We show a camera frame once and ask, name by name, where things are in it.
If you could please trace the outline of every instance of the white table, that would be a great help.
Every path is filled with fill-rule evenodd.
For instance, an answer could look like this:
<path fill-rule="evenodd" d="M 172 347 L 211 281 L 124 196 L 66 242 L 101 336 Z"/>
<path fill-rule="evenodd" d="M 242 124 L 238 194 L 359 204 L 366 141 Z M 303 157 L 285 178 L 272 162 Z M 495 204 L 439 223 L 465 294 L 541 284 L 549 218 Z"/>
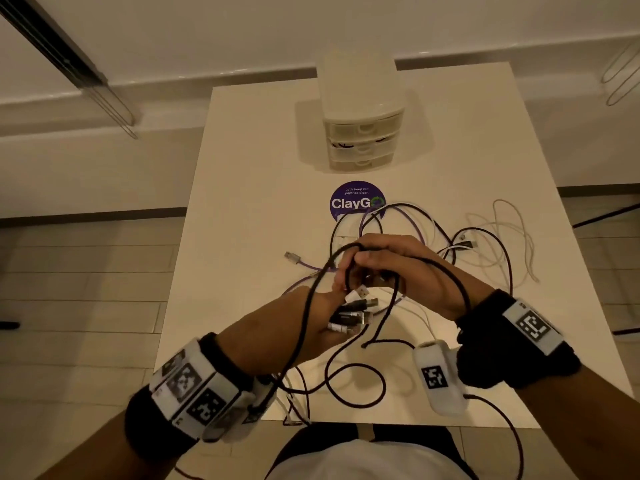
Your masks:
<path fill-rule="evenodd" d="M 335 224 L 330 196 L 340 184 L 365 180 L 389 202 L 409 201 L 427 209 L 450 234 L 478 223 L 472 213 L 491 218 L 494 199 L 516 204 L 533 236 L 540 284 L 528 279 L 515 294 L 551 318 L 585 364 L 630 394 L 509 65 L 413 70 L 401 72 L 401 78 L 408 106 L 394 160 L 356 174 L 329 169 L 315 79 L 213 89 L 156 366 L 192 337 L 224 329 L 308 274 L 284 259 L 285 251 L 322 266 Z M 500 219 L 518 222 L 507 207 L 501 207 Z M 356 235 L 357 222 L 358 217 L 348 217 L 338 234 Z M 412 232 L 396 212 L 389 212 L 383 224 L 389 233 Z M 525 273 L 522 236 L 507 229 L 501 233 L 518 282 Z M 350 239 L 341 237 L 336 244 Z M 504 285 L 497 269 L 485 275 L 481 268 L 460 266 Z M 429 317 L 438 338 L 454 347 L 453 323 L 433 313 Z M 423 323 L 399 308 L 383 337 L 414 344 L 430 339 Z M 304 364 L 309 385 L 320 382 L 326 359 Z M 324 388 L 312 396 L 313 420 L 506 426 L 476 402 L 460 417 L 435 414 L 405 346 L 376 344 L 363 350 L 356 345 L 335 366 L 344 362 L 365 362 L 382 371 L 386 397 L 373 408 L 350 409 Z M 332 384 L 353 402 L 366 403 L 380 393 L 378 379 L 368 371 L 345 372 Z M 498 405 L 517 427 L 538 427 L 504 384 L 473 392 Z M 265 416 L 281 418 L 277 404 Z"/>

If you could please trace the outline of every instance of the fingernail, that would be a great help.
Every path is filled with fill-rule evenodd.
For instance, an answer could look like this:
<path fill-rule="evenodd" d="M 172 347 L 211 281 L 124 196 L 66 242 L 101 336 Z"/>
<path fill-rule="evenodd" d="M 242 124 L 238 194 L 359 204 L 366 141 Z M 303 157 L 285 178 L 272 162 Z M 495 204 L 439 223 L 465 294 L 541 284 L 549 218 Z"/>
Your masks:
<path fill-rule="evenodd" d="M 367 261 L 367 259 L 369 259 L 369 251 L 360 251 L 356 253 L 356 256 L 354 256 L 354 261 L 356 261 L 356 263 L 358 264 L 363 264 L 364 262 Z"/>

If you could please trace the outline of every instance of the black pants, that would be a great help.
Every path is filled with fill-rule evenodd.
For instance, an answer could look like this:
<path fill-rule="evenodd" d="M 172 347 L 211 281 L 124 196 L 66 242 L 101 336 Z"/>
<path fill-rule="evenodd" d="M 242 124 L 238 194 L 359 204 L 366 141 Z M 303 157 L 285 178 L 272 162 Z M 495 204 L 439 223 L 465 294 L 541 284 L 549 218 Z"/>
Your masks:
<path fill-rule="evenodd" d="M 405 424 L 374 424 L 375 442 L 413 443 L 425 446 L 455 461 L 467 475 L 477 480 L 476 474 L 460 457 L 451 433 L 444 426 L 412 426 Z M 358 439 L 354 423 L 313 423 L 302 428 L 289 440 L 276 458 L 269 473 L 284 460 L 297 455 L 322 451 L 340 443 Z"/>

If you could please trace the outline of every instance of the tiled floor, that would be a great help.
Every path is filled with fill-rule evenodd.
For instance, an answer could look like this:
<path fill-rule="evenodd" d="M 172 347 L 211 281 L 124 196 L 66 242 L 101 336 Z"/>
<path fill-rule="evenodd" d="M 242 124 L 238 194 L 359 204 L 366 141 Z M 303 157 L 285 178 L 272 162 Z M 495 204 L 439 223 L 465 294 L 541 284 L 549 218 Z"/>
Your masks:
<path fill-rule="evenodd" d="M 640 201 L 565 199 L 572 222 Z M 31 479 L 121 411 L 154 365 L 183 219 L 0 230 L 0 477 Z M 640 326 L 640 212 L 578 230 L 613 330 Z M 640 342 L 620 340 L 640 393 Z M 295 433 L 261 422 L 241 444 L 198 445 L 180 460 L 206 479 L 263 478 Z M 508 429 L 451 428 L 482 479 L 511 479 Z M 520 432 L 526 479 L 573 478 L 539 430 Z M 176 473 L 170 478 L 181 479 Z"/>

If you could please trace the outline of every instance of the person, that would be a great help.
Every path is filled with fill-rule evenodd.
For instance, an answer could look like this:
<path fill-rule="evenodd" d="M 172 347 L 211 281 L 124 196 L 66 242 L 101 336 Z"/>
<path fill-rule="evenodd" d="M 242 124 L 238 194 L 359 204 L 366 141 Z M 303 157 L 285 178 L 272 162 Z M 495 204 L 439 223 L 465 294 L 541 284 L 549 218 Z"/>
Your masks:
<path fill-rule="evenodd" d="M 458 320 L 457 323 L 460 317 L 469 314 L 458 286 L 441 270 L 412 257 L 440 262 L 454 273 L 467 291 L 474 310 L 481 309 L 497 293 L 488 284 L 446 263 L 410 236 L 368 234 L 359 242 L 366 250 L 350 248 L 345 251 L 335 274 L 333 290 L 314 295 L 307 333 L 296 363 L 315 358 L 347 339 L 345 334 L 327 330 L 326 325 L 343 303 L 346 270 L 352 261 L 355 261 L 354 269 L 366 269 L 378 279 L 385 275 L 384 271 L 397 273 L 403 293 L 446 319 Z M 245 374 L 258 376 L 281 372 L 298 340 L 307 293 L 308 288 L 299 287 L 248 314 L 215 336 L 216 345 Z M 484 318 L 479 316 L 474 320 L 482 322 Z M 466 337 L 463 348 L 469 344 L 469 337 Z M 495 348 L 500 348 L 502 354 L 520 353 L 507 344 L 492 346 L 492 350 L 484 354 L 491 356 Z M 475 357 L 483 361 L 482 355 Z M 511 362 L 507 359 L 500 356 L 501 361 Z M 578 478 L 638 478 L 640 404 L 577 359 L 568 362 L 574 364 L 570 370 L 554 372 L 549 369 L 548 373 L 528 380 L 517 375 L 517 367 L 501 373 L 508 376 L 505 378 L 507 383 L 516 384 L 516 393 Z M 132 409 L 130 405 L 127 415 L 134 414 Z M 127 421 L 135 422 L 136 418 L 125 416 L 121 413 L 108 421 L 40 478 L 135 480 L 167 476 L 178 460 L 177 455 L 142 459 L 138 453 L 140 441 L 152 441 L 153 438 L 149 434 L 132 442 Z M 357 439 L 355 425 L 312 424 L 300 430 L 285 446 L 268 478 L 408 480 L 476 477 L 460 459 L 452 446 L 451 436 L 443 427 L 375 425 L 374 434 L 375 441 L 365 442 Z"/>

